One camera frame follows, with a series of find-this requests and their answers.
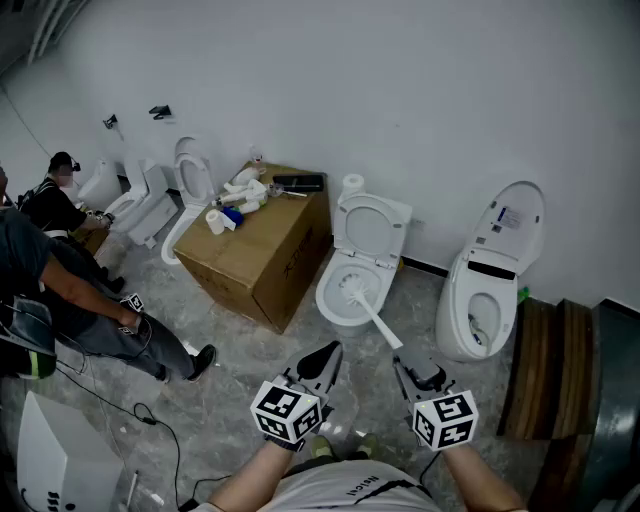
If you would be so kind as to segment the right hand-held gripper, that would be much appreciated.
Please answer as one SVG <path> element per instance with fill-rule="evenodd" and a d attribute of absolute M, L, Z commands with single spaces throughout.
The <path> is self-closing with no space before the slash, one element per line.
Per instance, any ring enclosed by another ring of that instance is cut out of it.
<path fill-rule="evenodd" d="M 419 447 L 446 450 L 473 439 L 479 411 L 470 390 L 437 394 L 445 388 L 446 371 L 431 358 L 394 355 L 393 368 L 404 399 L 412 403 L 412 431 Z"/>

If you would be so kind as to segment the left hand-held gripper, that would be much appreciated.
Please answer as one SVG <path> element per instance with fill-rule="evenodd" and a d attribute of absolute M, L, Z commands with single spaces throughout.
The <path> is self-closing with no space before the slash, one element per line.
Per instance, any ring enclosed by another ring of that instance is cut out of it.
<path fill-rule="evenodd" d="M 326 343 L 294 354 L 282 375 L 294 386 L 264 381 L 250 412 L 267 440 L 299 452 L 332 408 L 327 405 L 343 359 L 341 343 Z"/>

